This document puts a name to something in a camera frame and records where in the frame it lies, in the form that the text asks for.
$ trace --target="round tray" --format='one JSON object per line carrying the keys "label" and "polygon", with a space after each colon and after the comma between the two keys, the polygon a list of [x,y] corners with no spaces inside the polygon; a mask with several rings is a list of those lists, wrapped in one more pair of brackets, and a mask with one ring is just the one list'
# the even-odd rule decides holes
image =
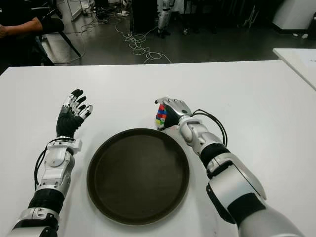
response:
{"label": "round tray", "polygon": [[149,224],[169,214],[188,182],[188,160],[178,143],[144,128],[121,132],[103,143],[87,174],[95,206],[128,225]]}

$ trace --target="rubik's cube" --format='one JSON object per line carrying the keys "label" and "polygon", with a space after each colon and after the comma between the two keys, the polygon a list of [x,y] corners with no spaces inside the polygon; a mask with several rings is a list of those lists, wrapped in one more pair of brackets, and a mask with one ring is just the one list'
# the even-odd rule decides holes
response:
{"label": "rubik's cube", "polygon": [[167,110],[165,109],[165,107],[160,104],[159,109],[158,109],[158,113],[156,115],[156,124],[159,127],[163,127],[164,121],[166,120],[167,117]]}

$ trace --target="gray floor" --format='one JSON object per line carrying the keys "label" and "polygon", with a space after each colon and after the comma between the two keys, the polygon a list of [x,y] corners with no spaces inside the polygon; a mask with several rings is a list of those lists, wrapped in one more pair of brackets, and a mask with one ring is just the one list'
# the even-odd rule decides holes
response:
{"label": "gray floor", "polygon": [[[70,14],[64,3],[59,5],[64,13],[65,33],[80,32],[83,25],[89,24],[94,17],[80,16],[76,21],[70,20]],[[67,65],[113,65],[113,64],[143,64],[145,55],[133,55],[132,49],[125,38],[115,30],[117,28],[127,35],[129,20],[111,19],[109,25],[95,25],[89,28],[91,32],[67,34],[75,47],[85,54],[77,58],[60,35],[48,35],[43,46],[49,58],[54,63]],[[218,34],[212,34],[209,29],[202,28],[199,34],[182,35],[182,25],[179,21],[171,21],[169,31],[172,33],[165,39],[160,39],[154,33],[147,35],[143,47],[150,51],[165,54],[172,63],[221,62],[274,60],[273,48],[316,48],[316,41],[301,39],[292,34],[279,34],[266,28],[221,28]],[[165,58],[147,61],[147,63],[168,63]]]}

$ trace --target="white table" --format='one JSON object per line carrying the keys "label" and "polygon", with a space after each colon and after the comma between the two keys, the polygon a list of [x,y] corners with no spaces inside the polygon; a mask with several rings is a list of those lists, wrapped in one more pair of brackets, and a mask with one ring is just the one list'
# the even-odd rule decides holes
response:
{"label": "white table", "polygon": [[316,49],[275,48],[273,52],[316,90]]}
{"label": "white table", "polygon": [[260,179],[268,203],[307,237],[316,233],[316,93],[282,61],[261,61],[8,69],[0,77],[0,236],[28,206],[35,161],[55,137],[61,104],[75,88],[85,91],[94,111],[75,135],[83,147],[75,156],[60,237],[237,236],[235,225],[216,213],[205,191],[205,169],[175,129],[168,134],[186,152],[191,176],[172,214],[151,225],[125,226],[89,200],[86,172],[97,148],[120,131],[154,128],[154,100],[165,95],[216,115],[228,132],[229,149]]}

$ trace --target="robotic arm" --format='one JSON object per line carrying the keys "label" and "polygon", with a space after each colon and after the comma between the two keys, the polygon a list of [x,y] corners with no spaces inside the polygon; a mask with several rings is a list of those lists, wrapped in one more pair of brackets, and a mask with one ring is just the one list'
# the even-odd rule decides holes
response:
{"label": "robotic arm", "polygon": [[[77,89],[65,100],[57,121],[57,139],[47,144],[36,164],[34,196],[28,208],[22,211],[9,237],[57,236],[59,213],[75,165],[73,155],[81,149],[81,141],[74,139],[74,133],[93,109],[91,105],[79,107],[86,100],[85,96],[78,99],[82,94],[83,91]],[[37,171],[43,160],[45,171],[38,182]]]}
{"label": "robotic arm", "polygon": [[240,237],[303,237],[285,216],[269,207],[259,180],[200,120],[185,102],[161,98],[165,109],[160,129],[177,125],[179,133],[202,161],[210,179],[206,191],[219,215],[237,224]]}

